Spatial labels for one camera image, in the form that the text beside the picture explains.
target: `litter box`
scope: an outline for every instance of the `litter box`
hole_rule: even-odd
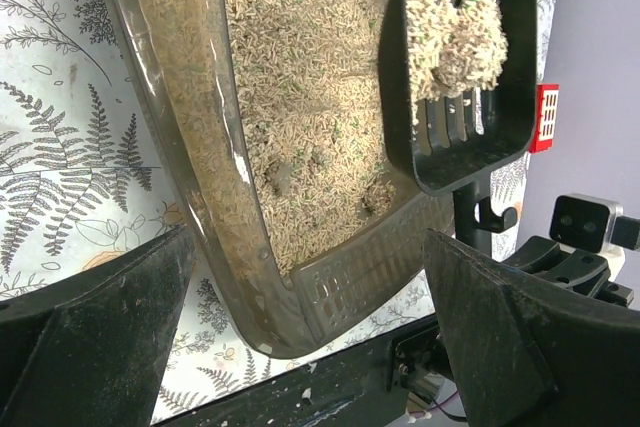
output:
[[[216,293],[250,347],[273,358],[295,358],[326,345],[422,269],[426,229],[453,232],[451,196],[427,196],[390,169],[397,195],[385,215],[281,276],[247,155],[224,0],[175,0],[173,5],[180,7],[175,10],[162,0],[106,2],[146,121],[211,268]],[[170,15],[173,28],[190,39],[184,51],[166,40]],[[185,58],[193,59],[187,71]]]

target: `litter clump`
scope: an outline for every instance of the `litter clump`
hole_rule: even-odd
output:
[[[382,215],[391,206],[395,197],[395,187],[390,182],[376,180],[364,194],[362,203],[369,215]]]
[[[508,50],[498,0],[406,0],[406,16],[414,104],[495,89]]]
[[[306,404],[311,404],[311,387],[307,387],[302,392],[302,401]]]
[[[281,160],[275,160],[267,169],[265,176],[278,197],[287,197],[291,192],[291,166]]]

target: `black bracket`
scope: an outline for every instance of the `black bracket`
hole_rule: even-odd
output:
[[[476,220],[476,206],[479,219]],[[453,192],[456,238],[485,255],[491,256],[491,234],[501,234],[516,225],[518,212],[513,207],[497,215],[491,206],[491,177],[485,175]]]
[[[550,239],[531,237],[503,263],[585,297],[624,307],[633,301],[631,289],[608,280],[604,257],[582,249],[564,252]]]
[[[412,392],[427,406],[438,396],[434,374],[453,380],[439,330],[425,329],[398,337],[393,343],[389,388]]]

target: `litter scoop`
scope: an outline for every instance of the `litter scoop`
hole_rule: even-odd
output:
[[[457,7],[461,1],[452,3]],[[453,191],[457,238],[489,254],[489,232],[517,222],[515,209],[493,213],[490,174],[527,150],[536,112],[537,0],[498,4],[508,52],[492,91],[412,101],[406,0],[389,0],[378,50],[390,162],[429,195]]]

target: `white patterned surface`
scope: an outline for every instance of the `white patterned surface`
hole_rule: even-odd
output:
[[[555,0],[539,1],[539,72]],[[181,220],[102,0],[0,0],[0,300],[113,259]],[[520,206],[528,156],[493,175],[497,208]],[[495,236],[495,256],[517,229]],[[424,276],[306,358],[247,349],[196,272],[154,421],[225,396],[433,312]]]

